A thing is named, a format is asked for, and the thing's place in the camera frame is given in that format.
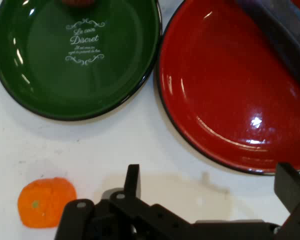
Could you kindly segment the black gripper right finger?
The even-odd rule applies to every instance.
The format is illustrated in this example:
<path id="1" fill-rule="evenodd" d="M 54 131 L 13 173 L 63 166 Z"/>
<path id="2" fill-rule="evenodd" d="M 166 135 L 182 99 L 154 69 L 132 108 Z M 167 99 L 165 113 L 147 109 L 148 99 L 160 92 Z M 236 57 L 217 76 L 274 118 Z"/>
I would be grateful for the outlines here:
<path id="1" fill-rule="evenodd" d="M 300 240 L 300 173 L 289 163 L 277 164 L 274 192 L 290 213 L 274 238 Z"/>

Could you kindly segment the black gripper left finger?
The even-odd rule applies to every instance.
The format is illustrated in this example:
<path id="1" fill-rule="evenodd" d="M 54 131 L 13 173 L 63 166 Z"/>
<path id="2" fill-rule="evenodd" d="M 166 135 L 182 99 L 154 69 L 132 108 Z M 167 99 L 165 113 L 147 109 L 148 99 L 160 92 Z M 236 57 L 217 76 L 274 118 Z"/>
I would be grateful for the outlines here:
<path id="1" fill-rule="evenodd" d="M 186 240 L 190 223 L 159 204 L 148 205 L 140 190 L 140 166 L 127 168 L 122 190 L 94 204 L 77 199 L 66 204 L 56 240 Z"/>

